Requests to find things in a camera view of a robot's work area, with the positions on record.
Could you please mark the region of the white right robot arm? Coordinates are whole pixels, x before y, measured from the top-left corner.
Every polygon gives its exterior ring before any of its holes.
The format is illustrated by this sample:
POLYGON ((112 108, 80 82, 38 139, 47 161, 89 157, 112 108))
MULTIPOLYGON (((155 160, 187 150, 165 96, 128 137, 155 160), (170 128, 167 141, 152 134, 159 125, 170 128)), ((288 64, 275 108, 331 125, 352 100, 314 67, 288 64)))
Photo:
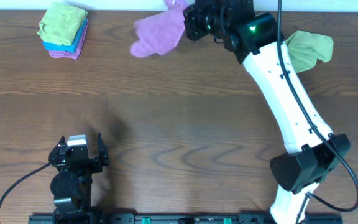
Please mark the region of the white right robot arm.
POLYGON ((256 81, 279 125, 286 153, 270 161, 278 191, 266 215, 244 213, 240 223, 341 223, 340 215, 308 215, 311 193, 350 148, 314 108, 291 64, 277 22, 256 14, 252 1, 196 1, 184 11, 187 37, 223 41, 256 81))

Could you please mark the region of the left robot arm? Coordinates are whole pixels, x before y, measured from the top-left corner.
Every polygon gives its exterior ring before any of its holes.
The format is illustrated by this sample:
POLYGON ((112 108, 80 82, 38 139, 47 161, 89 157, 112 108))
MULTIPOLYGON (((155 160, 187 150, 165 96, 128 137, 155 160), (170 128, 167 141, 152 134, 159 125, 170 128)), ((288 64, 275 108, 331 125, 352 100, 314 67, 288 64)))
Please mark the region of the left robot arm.
POLYGON ((58 174, 50 190, 56 207, 53 223, 106 223, 100 209, 91 205, 93 174, 109 165, 108 149, 100 134, 97 136, 98 156, 90 157, 86 135, 62 137, 49 154, 49 162, 58 174))

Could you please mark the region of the purple microfiber cloth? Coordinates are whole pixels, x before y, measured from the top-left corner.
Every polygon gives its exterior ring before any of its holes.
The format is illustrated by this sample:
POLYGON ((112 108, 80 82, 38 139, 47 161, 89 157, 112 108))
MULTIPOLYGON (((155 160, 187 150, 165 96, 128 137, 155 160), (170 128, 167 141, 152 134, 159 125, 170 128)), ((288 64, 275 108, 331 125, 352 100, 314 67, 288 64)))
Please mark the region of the purple microfiber cloth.
POLYGON ((135 21, 138 40, 130 47, 131 55, 145 58, 153 54, 165 55, 179 43, 185 31, 183 11, 189 6, 185 0, 164 0, 166 11, 135 21))

